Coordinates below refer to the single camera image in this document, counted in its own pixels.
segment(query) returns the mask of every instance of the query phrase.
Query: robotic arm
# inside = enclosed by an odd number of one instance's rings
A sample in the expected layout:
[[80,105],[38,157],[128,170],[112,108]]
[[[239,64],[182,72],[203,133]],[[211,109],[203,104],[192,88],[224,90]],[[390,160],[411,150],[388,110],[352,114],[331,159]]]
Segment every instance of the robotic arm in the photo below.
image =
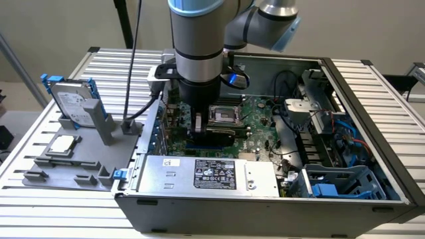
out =
[[223,49],[254,44],[283,51],[300,18],[295,0],[168,0],[176,47],[176,70],[184,102],[192,107],[192,134],[203,134],[210,105],[220,96]]

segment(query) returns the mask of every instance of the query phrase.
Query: white wall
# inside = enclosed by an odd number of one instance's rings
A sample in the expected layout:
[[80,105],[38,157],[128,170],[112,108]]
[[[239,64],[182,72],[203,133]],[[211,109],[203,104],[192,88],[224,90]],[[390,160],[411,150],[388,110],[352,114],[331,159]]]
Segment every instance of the white wall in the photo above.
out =
[[[128,0],[131,19],[136,1]],[[286,54],[370,59],[395,74],[425,61],[425,0],[298,4],[303,23]],[[0,0],[0,31],[35,80],[45,72],[67,76],[90,46],[126,47],[112,0]],[[167,0],[144,0],[139,46],[172,46]],[[21,81],[2,54],[0,72],[0,80]]]

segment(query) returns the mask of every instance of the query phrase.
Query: capacitor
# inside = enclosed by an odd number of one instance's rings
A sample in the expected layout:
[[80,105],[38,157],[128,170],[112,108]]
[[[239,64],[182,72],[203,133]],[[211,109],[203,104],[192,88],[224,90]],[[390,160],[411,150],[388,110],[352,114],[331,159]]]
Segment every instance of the capacitor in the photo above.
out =
[[264,103],[259,103],[259,104],[258,104],[258,107],[259,107],[260,109],[264,109],[264,108],[266,108],[266,104],[264,104]]

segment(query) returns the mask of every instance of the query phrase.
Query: slotted aluminum surface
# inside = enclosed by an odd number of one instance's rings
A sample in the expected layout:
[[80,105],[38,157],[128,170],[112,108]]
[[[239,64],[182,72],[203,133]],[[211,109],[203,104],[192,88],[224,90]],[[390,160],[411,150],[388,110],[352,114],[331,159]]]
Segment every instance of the slotted aluminum surface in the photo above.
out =
[[[115,119],[123,117],[124,88],[130,50],[102,49],[88,54],[72,76],[96,80],[107,111]],[[139,109],[146,100],[140,93],[147,88],[144,77],[148,68],[160,63],[160,51],[138,51],[136,81],[139,91],[131,94]],[[7,238],[188,238],[186,235],[140,234],[132,229],[108,192],[49,190],[22,184],[23,172],[33,167],[33,160],[45,150],[60,125],[54,102],[43,111],[29,133],[0,167],[0,237]],[[407,224],[384,224],[360,239],[420,239],[425,235],[425,216]],[[236,238],[192,236],[192,238]]]
[[362,61],[334,60],[334,63],[414,179],[425,192],[424,119],[374,66],[364,65]]

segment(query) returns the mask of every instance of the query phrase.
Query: black cylinder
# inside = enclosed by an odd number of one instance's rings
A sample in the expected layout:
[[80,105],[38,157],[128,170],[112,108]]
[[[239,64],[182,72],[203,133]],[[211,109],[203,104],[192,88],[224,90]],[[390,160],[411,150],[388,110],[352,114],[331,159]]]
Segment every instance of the black cylinder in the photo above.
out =
[[219,99],[220,86],[220,77],[216,77],[211,81],[203,83],[180,80],[180,97],[191,107],[195,109],[203,109]]

